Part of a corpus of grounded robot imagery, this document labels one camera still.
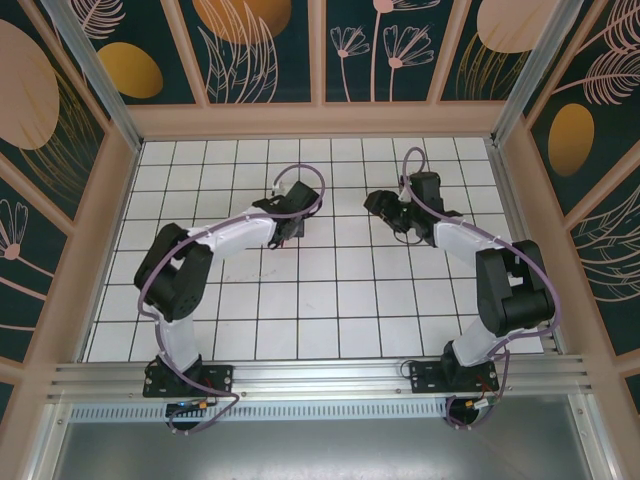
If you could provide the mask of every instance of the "leaf illustration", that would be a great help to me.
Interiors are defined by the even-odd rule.
[[[89,38],[106,39],[125,17],[122,0],[70,0],[82,30]]]

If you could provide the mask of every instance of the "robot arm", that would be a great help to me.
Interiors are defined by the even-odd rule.
[[[285,196],[256,201],[239,217],[299,212],[310,208],[318,196],[304,183],[296,182]],[[196,348],[192,314],[202,301],[212,262],[220,262],[247,248],[282,246],[284,241],[298,235],[304,219],[314,213],[293,219],[248,218],[234,223],[179,251],[174,260],[182,261],[181,265],[172,262],[162,268],[144,300],[159,313],[163,344],[180,372],[190,378],[199,375],[201,356]],[[182,229],[172,223],[163,227],[136,272],[136,287],[142,289],[151,272],[173,247],[212,226]]]
[[[458,212],[444,210],[438,174],[414,173],[409,181],[413,192],[429,207],[447,217],[461,217]],[[551,294],[529,265],[460,223],[430,215],[411,200],[406,188],[400,195],[383,190],[372,192],[364,206],[395,232],[414,229],[421,240],[446,250],[476,270],[479,316],[461,337],[445,346],[442,356],[451,385],[465,375],[465,369],[490,362],[492,350],[505,337],[534,328],[553,316]],[[514,246],[543,266],[534,242],[526,240]],[[510,279],[521,280],[512,286]]]

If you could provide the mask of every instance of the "flower illustration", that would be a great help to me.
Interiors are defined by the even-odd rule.
[[[6,199],[0,200],[0,258],[15,260],[20,257],[20,243],[27,228],[29,210],[20,202],[15,213]]]
[[[373,7],[379,13],[391,13],[394,10],[423,10],[436,7],[440,0],[410,2],[407,0],[373,0]]]
[[[351,101],[349,89],[347,87],[347,76],[344,71],[344,59],[347,57],[355,57],[369,52],[369,44],[365,43],[365,36],[362,33],[362,27],[347,27],[342,32],[340,27],[331,29],[331,41],[336,48],[336,52],[340,57],[340,67],[342,69],[342,85],[344,93],[347,96],[347,102]]]
[[[393,101],[393,78],[398,68],[415,67],[433,61],[433,50],[428,50],[431,39],[427,32],[429,26],[422,29],[407,27],[398,38],[398,26],[384,29],[384,49],[387,52],[391,79],[389,80],[389,101]]]

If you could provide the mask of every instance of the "black bracket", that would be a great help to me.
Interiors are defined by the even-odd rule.
[[[233,387],[232,365],[200,363],[187,370],[185,375],[194,382],[215,390],[231,393]],[[157,359],[156,365],[145,369],[142,396],[145,398],[202,398],[208,395],[177,378],[160,359]]]
[[[500,388],[496,367],[493,362],[486,362],[475,367],[465,368],[464,376],[449,382],[442,362],[409,363],[409,379],[412,393],[481,393],[482,381],[494,391]]]

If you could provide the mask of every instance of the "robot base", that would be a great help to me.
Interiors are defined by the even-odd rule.
[[[145,369],[143,397],[202,398],[209,396],[177,378],[160,357],[156,357],[155,363],[156,365],[150,365]],[[233,386],[233,366],[231,365],[203,365],[202,360],[198,359],[184,374],[200,385],[231,393]]]

